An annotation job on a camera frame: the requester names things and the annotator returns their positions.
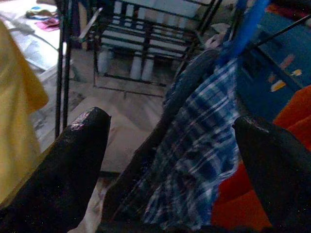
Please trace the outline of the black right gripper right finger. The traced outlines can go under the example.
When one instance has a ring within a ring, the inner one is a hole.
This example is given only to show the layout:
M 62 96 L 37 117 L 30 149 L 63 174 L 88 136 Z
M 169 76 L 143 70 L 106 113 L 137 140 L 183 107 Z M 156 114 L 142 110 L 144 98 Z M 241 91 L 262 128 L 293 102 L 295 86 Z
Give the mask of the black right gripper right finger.
M 255 193 L 273 227 L 311 231 L 311 153 L 288 130 L 264 119 L 237 118 L 239 151 Z

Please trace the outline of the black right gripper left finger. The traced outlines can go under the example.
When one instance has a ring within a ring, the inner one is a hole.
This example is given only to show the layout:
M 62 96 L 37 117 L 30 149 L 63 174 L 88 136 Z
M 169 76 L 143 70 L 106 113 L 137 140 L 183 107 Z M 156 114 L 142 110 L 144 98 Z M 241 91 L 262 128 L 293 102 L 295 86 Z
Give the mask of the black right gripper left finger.
M 97 183 L 111 117 L 94 107 L 80 114 L 15 198 L 0 212 L 3 233 L 66 233 L 82 221 Z

